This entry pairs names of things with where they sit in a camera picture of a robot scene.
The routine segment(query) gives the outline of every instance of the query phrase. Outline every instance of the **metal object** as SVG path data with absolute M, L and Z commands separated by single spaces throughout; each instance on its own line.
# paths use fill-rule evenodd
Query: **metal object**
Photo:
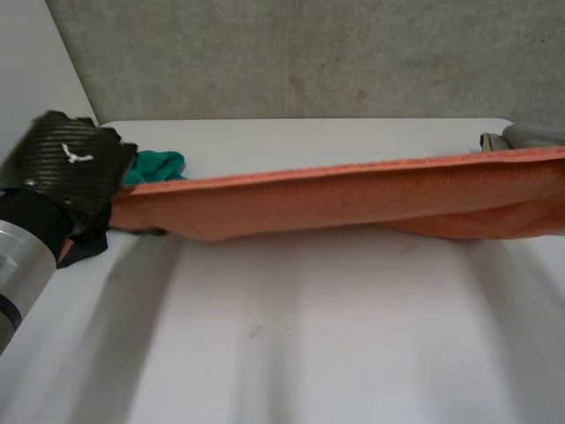
M 106 231 L 109 201 L 136 151 L 111 128 L 50 111 L 35 119 L 5 160 L 0 168 L 0 352 L 55 272 L 64 241 Z
M 31 232 L 0 221 L 0 294 L 25 318 L 57 263 L 53 253 Z

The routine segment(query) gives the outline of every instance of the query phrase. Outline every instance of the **white table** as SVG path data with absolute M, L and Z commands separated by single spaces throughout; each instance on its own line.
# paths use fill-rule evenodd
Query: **white table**
M 203 178 L 467 153 L 478 150 L 480 133 L 507 124 L 111 126 L 141 149 L 181 151 L 185 175 Z M 535 261 L 547 243 L 554 257 Z M 1 423 L 515 424 L 562 416 L 559 295 L 530 284 L 562 283 L 557 238 L 464 244 L 337 229 L 217 245 L 116 233 L 109 244 L 54 275 L 0 358 Z M 518 388 L 517 370 L 525 379 Z

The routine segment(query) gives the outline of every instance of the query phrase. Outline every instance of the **silver metal cylinder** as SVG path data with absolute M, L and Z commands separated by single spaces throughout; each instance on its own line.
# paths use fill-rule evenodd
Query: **silver metal cylinder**
M 53 253 L 34 234 L 0 221 L 0 295 L 5 298 L 0 299 L 0 309 L 4 309 L 0 310 L 0 352 L 19 325 L 14 313 L 21 322 L 56 267 Z

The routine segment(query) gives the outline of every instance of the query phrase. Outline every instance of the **concrete wall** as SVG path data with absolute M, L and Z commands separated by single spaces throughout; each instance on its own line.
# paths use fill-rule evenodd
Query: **concrete wall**
M 564 2 L 47 3 L 101 121 L 565 115 Z

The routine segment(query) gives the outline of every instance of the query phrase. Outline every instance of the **orange towel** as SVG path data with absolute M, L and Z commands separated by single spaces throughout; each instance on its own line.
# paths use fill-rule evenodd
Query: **orange towel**
M 565 148 L 138 185 L 111 224 L 191 239 L 377 223 L 449 239 L 565 231 Z

